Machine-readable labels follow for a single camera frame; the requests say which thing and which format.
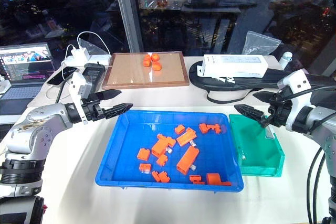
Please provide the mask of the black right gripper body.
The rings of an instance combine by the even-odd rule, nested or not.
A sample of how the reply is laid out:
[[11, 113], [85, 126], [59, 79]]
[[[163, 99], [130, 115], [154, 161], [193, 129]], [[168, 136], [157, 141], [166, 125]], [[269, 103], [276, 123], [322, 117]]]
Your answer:
[[292, 102], [290, 100], [283, 101], [282, 96], [275, 93], [274, 99], [269, 104], [270, 115], [261, 122], [262, 127], [267, 127], [270, 124], [276, 127], [285, 126], [292, 109]]

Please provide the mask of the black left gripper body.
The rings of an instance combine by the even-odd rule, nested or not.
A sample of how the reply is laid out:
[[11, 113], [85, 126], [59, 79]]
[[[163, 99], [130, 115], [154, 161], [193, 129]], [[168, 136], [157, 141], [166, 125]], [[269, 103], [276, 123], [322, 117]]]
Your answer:
[[100, 99], [95, 97], [92, 99], [81, 99], [82, 109], [87, 121], [97, 121], [107, 117], [105, 109], [100, 107]]

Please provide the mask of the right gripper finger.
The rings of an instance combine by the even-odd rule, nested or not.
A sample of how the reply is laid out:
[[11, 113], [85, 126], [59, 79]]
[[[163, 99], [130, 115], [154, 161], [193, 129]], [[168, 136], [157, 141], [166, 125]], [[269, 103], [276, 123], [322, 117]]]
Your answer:
[[234, 105], [236, 111], [238, 111], [241, 115], [250, 118], [258, 123], [263, 122], [266, 117], [263, 111], [257, 110], [252, 106], [246, 104], [236, 104]]
[[259, 91], [255, 92], [253, 96], [261, 102], [270, 103], [274, 99], [275, 93], [270, 91]]

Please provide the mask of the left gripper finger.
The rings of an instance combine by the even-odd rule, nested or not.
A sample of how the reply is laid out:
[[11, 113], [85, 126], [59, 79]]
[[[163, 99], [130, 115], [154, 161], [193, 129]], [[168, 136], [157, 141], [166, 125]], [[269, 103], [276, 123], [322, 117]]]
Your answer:
[[90, 94], [90, 101], [104, 101], [104, 100], [110, 100], [114, 97], [118, 96], [121, 93], [121, 90], [103, 90], [96, 93]]
[[113, 106], [104, 111], [104, 116], [106, 119], [113, 118], [115, 116], [119, 116], [133, 107], [133, 103], [121, 103], [118, 105]]

